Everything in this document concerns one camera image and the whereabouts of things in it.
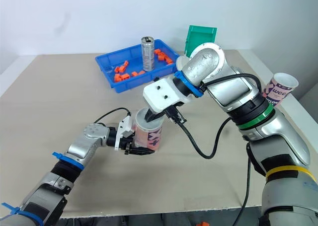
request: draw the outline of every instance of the green plastic container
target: green plastic container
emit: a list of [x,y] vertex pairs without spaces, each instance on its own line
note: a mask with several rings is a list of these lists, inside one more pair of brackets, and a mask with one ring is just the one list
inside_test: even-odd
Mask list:
[[206,42],[214,42],[217,34],[216,27],[189,26],[187,40],[185,42],[184,53],[190,57],[193,50]]

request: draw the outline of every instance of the pink paper cup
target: pink paper cup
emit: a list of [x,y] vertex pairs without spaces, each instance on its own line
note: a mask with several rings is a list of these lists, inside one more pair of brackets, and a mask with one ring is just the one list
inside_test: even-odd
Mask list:
[[295,77],[286,73],[276,73],[263,90],[263,97],[274,107],[278,106],[297,86]]

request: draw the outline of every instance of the table surface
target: table surface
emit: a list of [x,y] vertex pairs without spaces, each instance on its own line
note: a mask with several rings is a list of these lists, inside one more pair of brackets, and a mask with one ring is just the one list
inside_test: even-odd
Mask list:
[[[1,201],[19,206],[26,194],[83,128],[103,113],[145,107],[143,87],[123,93],[110,88],[94,57],[98,54],[38,56],[0,98]],[[226,51],[231,65],[254,73],[237,51]],[[186,127],[206,154],[227,118],[207,94],[180,108]],[[104,119],[116,123],[125,112]],[[246,142],[232,122],[219,141],[215,158],[193,149],[180,128],[165,118],[158,152],[124,155],[100,148],[76,180],[62,217],[132,215],[237,208],[245,196]],[[318,175],[318,156],[310,146],[311,171]],[[259,206],[265,184],[252,170],[247,205]],[[1,207],[0,216],[8,214]]]

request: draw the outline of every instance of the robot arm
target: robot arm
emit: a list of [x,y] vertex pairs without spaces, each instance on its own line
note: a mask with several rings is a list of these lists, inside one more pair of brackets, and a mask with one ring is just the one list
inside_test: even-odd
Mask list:
[[150,108],[146,121],[165,113],[183,124],[186,120],[176,106],[208,92],[248,141],[246,149],[255,170],[266,176],[259,225],[318,225],[318,186],[308,171],[310,153],[305,142],[249,78],[226,80],[237,74],[242,71],[227,64],[218,45],[200,45],[182,71],[144,88]]
[[64,153],[53,155],[59,160],[34,189],[25,197],[21,206],[11,209],[11,215],[0,221],[1,226],[53,226],[60,218],[75,180],[84,170],[99,147],[115,147],[125,154],[151,154],[145,148],[133,148],[131,117],[119,123],[118,130],[102,124],[89,124]]

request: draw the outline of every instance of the silver can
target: silver can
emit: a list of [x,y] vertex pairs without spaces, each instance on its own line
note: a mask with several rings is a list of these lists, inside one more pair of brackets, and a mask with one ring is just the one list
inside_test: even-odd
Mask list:
[[155,68],[155,42],[151,36],[141,38],[144,71],[153,71]]

